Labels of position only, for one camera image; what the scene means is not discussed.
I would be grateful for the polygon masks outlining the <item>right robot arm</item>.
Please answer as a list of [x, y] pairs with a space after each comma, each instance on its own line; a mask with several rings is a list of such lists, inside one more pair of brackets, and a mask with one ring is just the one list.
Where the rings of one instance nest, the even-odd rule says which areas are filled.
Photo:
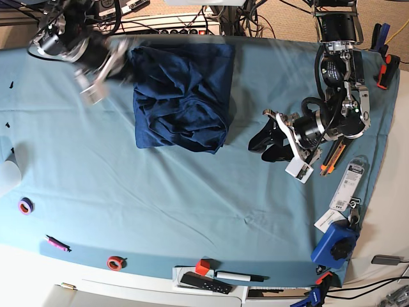
[[120, 2], [113, 2], [113, 27], [107, 33], [93, 29], [94, 24], [101, 23], [89, 14], [94, 4], [94, 1], [47, 1], [39, 30], [26, 48], [32, 58], [76, 67], [75, 80], [81, 98], [89, 105], [106, 98], [106, 81], [132, 83], [135, 79], [128, 53], [130, 41], [111, 43], [111, 37], [121, 26]]

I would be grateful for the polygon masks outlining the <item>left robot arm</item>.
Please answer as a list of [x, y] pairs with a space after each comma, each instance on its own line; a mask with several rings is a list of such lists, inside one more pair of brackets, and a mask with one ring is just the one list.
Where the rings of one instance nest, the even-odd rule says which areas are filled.
[[314, 60], [318, 96], [303, 99], [300, 113], [264, 110], [268, 121], [248, 144], [263, 161], [287, 162], [286, 172], [302, 183], [311, 176], [322, 144], [332, 144], [321, 164], [320, 174], [326, 176], [371, 124], [362, 53], [356, 48], [364, 41], [356, 1], [306, 3], [319, 43]]

